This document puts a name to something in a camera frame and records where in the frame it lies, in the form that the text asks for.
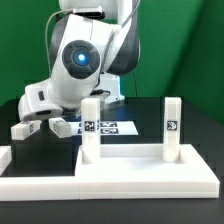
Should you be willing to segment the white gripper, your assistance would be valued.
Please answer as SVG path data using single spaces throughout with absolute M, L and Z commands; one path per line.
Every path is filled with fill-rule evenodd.
M 60 117 L 63 109 L 48 95 L 48 81 L 41 81 L 25 87 L 25 94 L 18 104 L 21 121 L 45 120 Z

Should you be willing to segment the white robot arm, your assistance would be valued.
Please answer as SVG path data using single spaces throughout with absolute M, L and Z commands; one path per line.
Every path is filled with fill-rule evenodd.
M 64 15 L 46 41 L 49 78 L 25 87 L 22 121 L 78 114 L 100 75 L 124 75 L 140 56 L 137 9 L 141 0 L 59 0 Z

